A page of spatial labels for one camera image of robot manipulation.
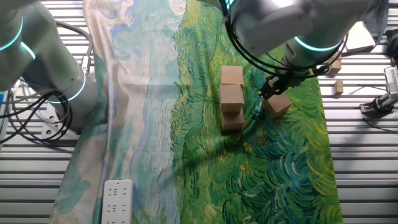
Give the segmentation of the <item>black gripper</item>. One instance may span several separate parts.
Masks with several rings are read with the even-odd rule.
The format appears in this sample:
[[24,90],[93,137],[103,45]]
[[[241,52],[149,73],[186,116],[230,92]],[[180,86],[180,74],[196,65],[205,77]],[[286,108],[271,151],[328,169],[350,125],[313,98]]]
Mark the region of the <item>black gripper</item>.
[[287,70],[276,70],[277,78],[274,79],[268,77],[266,82],[263,84],[261,90],[259,91],[259,96],[268,100],[270,97],[275,95],[283,94],[289,87],[299,86],[306,76],[308,75],[308,70],[299,71],[287,71]]

